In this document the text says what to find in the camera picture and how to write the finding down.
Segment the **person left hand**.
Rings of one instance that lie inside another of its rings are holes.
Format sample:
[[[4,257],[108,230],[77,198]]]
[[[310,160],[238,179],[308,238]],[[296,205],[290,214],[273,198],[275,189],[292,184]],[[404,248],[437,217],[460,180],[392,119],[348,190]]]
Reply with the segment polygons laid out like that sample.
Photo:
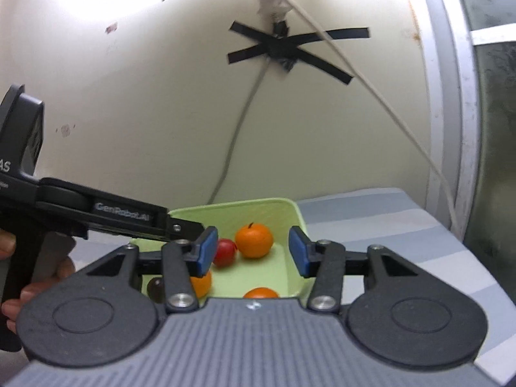
[[[1,230],[1,260],[7,260],[16,250],[16,236]],[[1,311],[3,316],[7,318],[6,327],[14,334],[17,334],[17,317],[24,304],[28,303],[34,297],[44,290],[64,280],[75,272],[76,268],[69,256],[61,260],[50,277],[43,281],[31,283],[24,287],[20,295],[15,299],[9,299],[2,303]]]

